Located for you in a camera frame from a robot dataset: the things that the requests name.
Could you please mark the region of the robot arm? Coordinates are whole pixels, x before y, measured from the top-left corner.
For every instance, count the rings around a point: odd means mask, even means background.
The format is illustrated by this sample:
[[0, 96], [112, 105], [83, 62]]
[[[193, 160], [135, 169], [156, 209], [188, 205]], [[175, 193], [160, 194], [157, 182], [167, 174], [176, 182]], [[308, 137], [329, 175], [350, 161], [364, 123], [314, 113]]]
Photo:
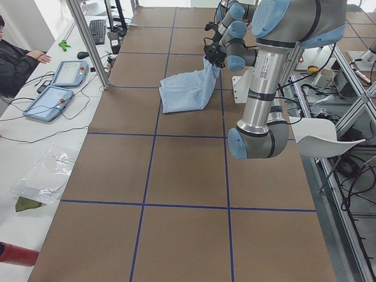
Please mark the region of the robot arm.
[[288, 123], [275, 99], [287, 54], [316, 48], [344, 35], [346, 1], [262, 1], [252, 19], [258, 52], [243, 117], [229, 130], [236, 159], [279, 155], [288, 141]]
[[256, 8], [257, 5], [239, 1], [219, 2], [213, 20], [204, 28], [205, 31], [214, 32], [211, 38], [203, 39], [207, 61], [218, 68], [227, 67], [231, 71], [254, 66], [257, 47], [246, 45], [244, 37]]

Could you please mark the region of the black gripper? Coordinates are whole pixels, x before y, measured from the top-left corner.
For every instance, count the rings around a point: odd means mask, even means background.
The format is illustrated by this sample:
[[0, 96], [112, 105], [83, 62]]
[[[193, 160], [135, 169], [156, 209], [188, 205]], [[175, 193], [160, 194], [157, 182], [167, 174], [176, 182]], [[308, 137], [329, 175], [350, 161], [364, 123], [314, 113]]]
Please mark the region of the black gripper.
[[224, 68], [226, 54], [214, 45], [206, 45], [204, 47], [205, 59], [207, 59], [212, 65], [218, 68]]

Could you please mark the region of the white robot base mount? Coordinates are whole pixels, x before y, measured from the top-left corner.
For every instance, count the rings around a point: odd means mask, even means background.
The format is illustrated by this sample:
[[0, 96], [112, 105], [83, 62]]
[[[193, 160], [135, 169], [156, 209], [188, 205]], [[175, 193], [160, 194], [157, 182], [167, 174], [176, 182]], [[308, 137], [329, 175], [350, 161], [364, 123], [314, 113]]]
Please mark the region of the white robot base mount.
[[235, 103], [246, 103], [248, 92], [254, 75], [254, 68], [249, 67], [242, 76], [233, 76], [233, 95]]

